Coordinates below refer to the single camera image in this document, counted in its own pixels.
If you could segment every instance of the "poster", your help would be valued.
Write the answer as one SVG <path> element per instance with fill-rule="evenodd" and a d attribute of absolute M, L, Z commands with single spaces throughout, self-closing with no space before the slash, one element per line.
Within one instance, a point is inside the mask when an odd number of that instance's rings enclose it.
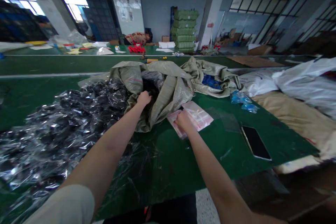
<path fill-rule="evenodd" d="M 113 0 L 121 22 L 133 22 L 133 9 L 141 9 L 140 0 Z"/>

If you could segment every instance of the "black pants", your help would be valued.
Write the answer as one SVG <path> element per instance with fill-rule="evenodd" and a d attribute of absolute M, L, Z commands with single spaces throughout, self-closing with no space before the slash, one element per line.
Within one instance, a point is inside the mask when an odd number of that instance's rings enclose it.
<path fill-rule="evenodd" d="M 128 40 L 127 40 L 127 38 L 124 38 L 124 44 L 126 45 L 126 46 L 130 46 L 130 45 L 132 45 Z"/>
<path fill-rule="evenodd" d="M 146 214 L 144 209 L 137 209 L 106 219 L 103 224 L 142 224 L 145 223 L 146 218 L 149 222 L 159 224 L 197 224 L 195 193 L 150 206 Z"/>

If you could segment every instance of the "hand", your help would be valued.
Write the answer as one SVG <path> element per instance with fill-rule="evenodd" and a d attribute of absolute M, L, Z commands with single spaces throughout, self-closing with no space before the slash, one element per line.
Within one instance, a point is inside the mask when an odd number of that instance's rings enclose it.
<path fill-rule="evenodd" d="M 177 115 L 176 120 L 174 121 L 184 132 L 188 133 L 190 130 L 196 130 L 193 123 L 191 122 L 187 111 L 183 110 L 180 114 Z"/>
<path fill-rule="evenodd" d="M 138 96 L 138 103 L 145 107 L 148 103 L 150 103 L 151 99 L 152 97 L 149 96 L 148 92 L 143 91 Z"/>

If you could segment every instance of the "white pillar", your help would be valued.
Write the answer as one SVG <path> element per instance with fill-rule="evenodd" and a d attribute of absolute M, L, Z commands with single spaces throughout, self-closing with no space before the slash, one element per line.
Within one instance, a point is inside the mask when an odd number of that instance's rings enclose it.
<path fill-rule="evenodd" d="M 210 43 L 213 28 L 208 27 L 208 24 L 216 22 L 221 3 L 222 0 L 206 0 L 201 26 L 199 28 L 200 31 L 198 33 L 198 48 L 202 48 L 202 46 Z"/>
<path fill-rule="evenodd" d="M 36 0 L 53 27 L 62 37 L 76 29 L 74 20 L 62 0 Z"/>
<path fill-rule="evenodd" d="M 317 18 L 331 0 L 309 0 L 305 5 L 302 14 L 297 18 L 277 43 L 276 52 L 281 53 L 288 49 L 299 36 L 309 28 L 309 24 Z"/>

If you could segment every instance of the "seated worker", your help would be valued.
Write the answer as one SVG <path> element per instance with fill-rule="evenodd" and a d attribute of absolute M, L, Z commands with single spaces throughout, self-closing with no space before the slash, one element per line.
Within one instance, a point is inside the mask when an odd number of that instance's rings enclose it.
<path fill-rule="evenodd" d="M 143 43 L 143 45 L 145 45 L 146 43 L 151 43 L 152 40 L 153 40 L 152 32 L 146 32 L 146 33 L 135 32 L 126 35 L 126 37 L 124 38 L 124 44 L 126 46 L 128 45 L 133 46 L 135 42 L 135 43 Z"/>
<path fill-rule="evenodd" d="M 57 191 L 25 223 L 91 223 L 110 187 L 118 162 L 133 135 L 140 115 L 151 98 L 147 91 L 142 92 L 137 104 L 108 129 Z M 246 205 L 188 115 L 184 111 L 181 112 L 175 123 L 189 138 L 202 178 L 217 208 L 220 222 L 257 223 L 257 214 L 252 213 Z M 104 220 L 104 223 L 197 223 L 195 193 L 192 200 L 186 201 L 184 196 L 161 204 L 164 207 L 159 211 L 155 206 L 160 204 L 150 206 L 151 210 L 148 208 L 146 215 L 141 209 L 142 217 L 138 219 L 135 219 L 132 213 L 126 213 L 123 215 L 126 218 L 117 216 Z"/>

